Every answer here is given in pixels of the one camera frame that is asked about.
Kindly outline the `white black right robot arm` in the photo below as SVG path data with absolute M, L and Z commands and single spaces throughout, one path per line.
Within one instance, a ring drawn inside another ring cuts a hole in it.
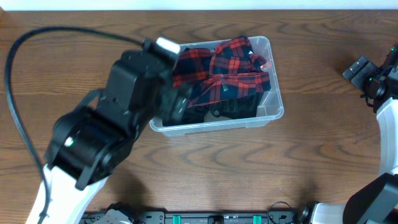
M 362 56 L 342 76 L 360 90 L 379 135 L 379 162 L 372 179 L 343 203 L 314 201 L 296 223 L 397 223 L 397 44 L 376 65 Z

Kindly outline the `red plaid flannel shirt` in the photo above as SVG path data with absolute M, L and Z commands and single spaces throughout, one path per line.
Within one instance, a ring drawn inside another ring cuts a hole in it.
M 264 93 L 271 89 L 266 63 L 246 36 L 222 41 L 214 50 L 186 48 L 173 72 L 174 88 L 191 86 L 189 107 Z

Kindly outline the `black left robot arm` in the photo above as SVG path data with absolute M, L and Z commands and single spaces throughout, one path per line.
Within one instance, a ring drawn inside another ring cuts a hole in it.
M 182 118 L 190 88 L 173 86 L 179 54 L 180 46 L 162 37 L 125 51 L 105 88 L 57 120 L 28 223 L 78 223 L 149 121 Z

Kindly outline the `black garment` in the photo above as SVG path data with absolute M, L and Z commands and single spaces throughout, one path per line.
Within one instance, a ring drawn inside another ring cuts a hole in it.
M 180 121 L 163 121 L 163 126 L 204 123 L 205 115 L 211 114 L 215 118 L 227 117 L 230 119 L 252 118 L 256 116 L 257 107 L 262 93 L 246 96 L 234 100 L 225 100 L 204 106 L 187 108 Z

